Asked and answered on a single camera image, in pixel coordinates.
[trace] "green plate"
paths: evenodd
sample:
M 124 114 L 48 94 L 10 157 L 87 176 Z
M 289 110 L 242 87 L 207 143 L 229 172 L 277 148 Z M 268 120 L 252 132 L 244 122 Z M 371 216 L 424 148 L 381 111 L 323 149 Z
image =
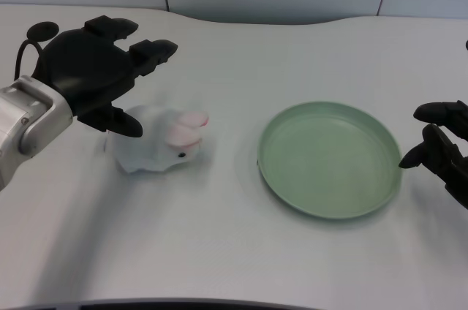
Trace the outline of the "green plate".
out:
M 304 213 L 347 219 L 399 190 L 401 154 L 375 118 L 346 105 L 310 102 L 278 114 L 258 146 L 258 165 L 283 201 Z

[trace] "white bunny toy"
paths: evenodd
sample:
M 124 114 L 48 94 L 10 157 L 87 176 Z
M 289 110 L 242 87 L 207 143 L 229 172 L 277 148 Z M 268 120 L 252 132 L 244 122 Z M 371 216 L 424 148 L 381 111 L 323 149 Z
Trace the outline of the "white bunny toy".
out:
M 128 173 L 138 170 L 164 171 L 194 159 L 200 150 L 200 127 L 208 114 L 139 105 L 126 113 L 143 127 L 143 136 L 131 138 L 109 132 L 113 155 Z

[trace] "bunny ear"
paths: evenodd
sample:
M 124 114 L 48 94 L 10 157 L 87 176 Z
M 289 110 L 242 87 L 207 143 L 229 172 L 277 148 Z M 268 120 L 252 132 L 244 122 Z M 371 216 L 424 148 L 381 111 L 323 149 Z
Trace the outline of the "bunny ear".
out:
M 204 111 L 185 111 L 177 119 L 177 122 L 196 129 L 208 123 L 208 114 Z
M 174 124 L 169 128 L 166 143 L 175 147 L 187 147 L 199 143 L 200 133 L 187 126 Z

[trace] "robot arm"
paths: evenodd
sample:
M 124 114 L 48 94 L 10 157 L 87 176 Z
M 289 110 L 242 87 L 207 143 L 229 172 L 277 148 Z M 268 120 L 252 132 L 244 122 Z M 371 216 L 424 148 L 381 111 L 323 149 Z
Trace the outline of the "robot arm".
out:
M 414 114 L 417 120 L 428 122 L 423 129 L 423 142 L 411 149 L 400 162 L 408 169 L 423 164 L 445 182 L 445 188 L 468 209 L 468 158 L 453 144 L 438 126 L 468 140 L 468 106 L 461 101 L 428 103 Z
M 0 89 L 0 190 L 21 163 L 52 142 L 75 116 L 99 131 L 141 137 L 140 123 L 112 106 L 112 101 L 133 88 L 139 75 L 165 63 L 177 45 L 144 40 L 128 52 L 114 45 L 137 28 L 130 20 L 101 16 L 59 35 L 55 23 L 29 29 L 18 52 L 15 82 Z M 43 50 L 39 42 L 49 39 Z M 37 49 L 39 59 L 31 77 L 19 77 L 27 45 Z

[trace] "table surface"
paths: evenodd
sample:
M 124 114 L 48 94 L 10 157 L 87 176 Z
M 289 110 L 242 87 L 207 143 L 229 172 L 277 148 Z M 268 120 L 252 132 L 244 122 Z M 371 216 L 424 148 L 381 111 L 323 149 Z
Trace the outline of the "table surface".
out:
M 117 42 L 179 45 L 116 105 L 209 112 L 203 151 L 164 174 L 122 175 L 104 135 L 75 122 L 0 194 L 0 309 L 130 298 L 226 298 L 321 309 L 466 309 L 468 211 L 424 168 L 362 219 L 329 222 L 276 199 L 256 142 L 279 111 L 328 100 L 365 110 L 405 152 L 425 102 L 467 100 L 468 20 L 352 18 L 310 26 L 192 20 L 169 12 L 0 6 L 0 78 L 29 26 L 106 14 L 140 28 Z M 36 56 L 28 50 L 23 73 Z M 465 143 L 461 149 L 468 151 Z

